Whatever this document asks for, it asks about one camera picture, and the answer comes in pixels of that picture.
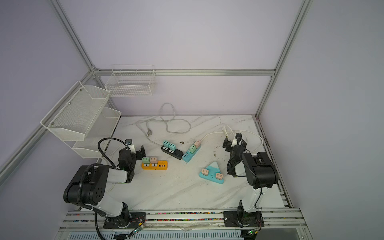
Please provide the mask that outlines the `teal adapter front black strip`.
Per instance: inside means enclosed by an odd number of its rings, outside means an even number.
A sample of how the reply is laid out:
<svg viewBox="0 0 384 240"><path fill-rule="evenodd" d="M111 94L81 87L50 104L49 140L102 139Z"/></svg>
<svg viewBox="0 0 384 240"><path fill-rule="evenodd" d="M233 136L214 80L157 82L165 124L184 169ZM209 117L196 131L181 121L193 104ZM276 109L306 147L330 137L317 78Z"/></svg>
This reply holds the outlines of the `teal adapter front black strip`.
<svg viewBox="0 0 384 240"><path fill-rule="evenodd" d="M170 143L170 144L169 144L169 149L170 149L171 151L175 151L175 150L176 150L176 145Z"/></svg>

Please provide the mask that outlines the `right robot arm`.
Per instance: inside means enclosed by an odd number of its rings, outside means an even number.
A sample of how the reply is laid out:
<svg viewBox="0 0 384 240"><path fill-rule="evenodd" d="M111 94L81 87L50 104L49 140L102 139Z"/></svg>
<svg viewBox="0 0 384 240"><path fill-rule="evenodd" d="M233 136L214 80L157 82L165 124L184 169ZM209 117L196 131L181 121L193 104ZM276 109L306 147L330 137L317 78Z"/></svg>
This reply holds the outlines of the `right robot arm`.
<svg viewBox="0 0 384 240"><path fill-rule="evenodd" d="M233 141L226 137L223 148L230 153L227 173L234 178L240 178L236 173L236 166L242 163L244 177L253 188L248 197L239 201L236 211L224 212L225 226L261 228L264 226L261 202L267 190L278 183L277 170L266 152L259 152L255 156L251 154L241 134L236 134Z"/></svg>

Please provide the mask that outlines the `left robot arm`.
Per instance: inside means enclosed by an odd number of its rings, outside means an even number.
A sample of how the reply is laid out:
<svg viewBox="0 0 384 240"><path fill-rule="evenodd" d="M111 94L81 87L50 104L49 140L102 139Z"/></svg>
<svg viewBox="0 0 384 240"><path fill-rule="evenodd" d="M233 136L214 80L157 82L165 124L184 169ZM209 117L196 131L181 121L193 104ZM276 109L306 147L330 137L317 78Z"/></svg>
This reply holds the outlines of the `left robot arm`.
<svg viewBox="0 0 384 240"><path fill-rule="evenodd" d="M123 144L123 148L119 150L117 165L101 148L101 144L109 140ZM65 203L90 210L96 217L104 218L104 229L142 229L146 213L131 213L128 204L114 199L107 193L107 185L131 183L137 161L146 156L145 147L141 146L140 150L136 151L131 139L123 141L113 137L102 138L97 147L110 164L80 166L64 191Z"/></svg>

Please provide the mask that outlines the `blue power strip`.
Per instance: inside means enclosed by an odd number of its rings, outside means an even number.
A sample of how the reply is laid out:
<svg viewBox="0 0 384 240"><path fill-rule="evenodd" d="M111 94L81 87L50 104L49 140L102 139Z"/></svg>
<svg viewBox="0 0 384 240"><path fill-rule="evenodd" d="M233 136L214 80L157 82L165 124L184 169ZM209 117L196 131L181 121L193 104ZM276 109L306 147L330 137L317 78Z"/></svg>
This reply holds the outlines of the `blue power strip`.
<svg viewBox="0 0 384 240"><path fill-rule="evenodd" d="M196 149L196 151L195 151L193 154L191 154L191 153L189 152L189 149L188 149L188 150L184 153L182 160L183 160L184 162L186 162L186 163L189 163L189 162L192 160L192 158L197 154L197 152L198 152L200 149L201 149L201 146L200 146L198 149Z"/></svg>

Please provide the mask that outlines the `black power strip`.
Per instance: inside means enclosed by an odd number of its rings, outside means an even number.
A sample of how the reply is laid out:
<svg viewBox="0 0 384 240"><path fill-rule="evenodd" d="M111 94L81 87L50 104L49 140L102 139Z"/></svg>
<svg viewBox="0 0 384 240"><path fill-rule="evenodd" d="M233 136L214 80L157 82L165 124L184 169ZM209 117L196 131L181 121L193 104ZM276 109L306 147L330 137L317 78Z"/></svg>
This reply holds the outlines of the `black power strip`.
<svg viewBox="0 0 384 240"><path fill-rule="evenodd" d="M171 150L170 148L167 148L165 146L161 146L161 150L162 152L170 155L171 157L173 158L176 158L178 160L181 160L183 158L183 155L184 155L184 152L178 150L178 149L175 149L175 150Z"/></svg>

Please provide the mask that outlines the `teal adapter black strip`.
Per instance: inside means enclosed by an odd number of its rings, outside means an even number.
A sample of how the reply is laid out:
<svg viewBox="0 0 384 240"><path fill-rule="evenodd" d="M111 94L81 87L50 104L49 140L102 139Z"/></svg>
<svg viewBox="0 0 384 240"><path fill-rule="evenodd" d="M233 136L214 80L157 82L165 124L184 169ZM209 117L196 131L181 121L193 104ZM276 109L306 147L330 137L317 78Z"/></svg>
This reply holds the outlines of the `teal adapter black strip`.
<svg viewBox="0 0 384 240"><path fill-rule="evenodd" d="M170 149L171 151L175 151L175 150L176 150L176 145L170 143L170 144L169 144L169 149Z"/></svg>
<svg viewBox="0 0 384 240"><path fill-rule="evenodd" d="M163 141L163 146L169 148L170 143L168 141Z"/></svg>

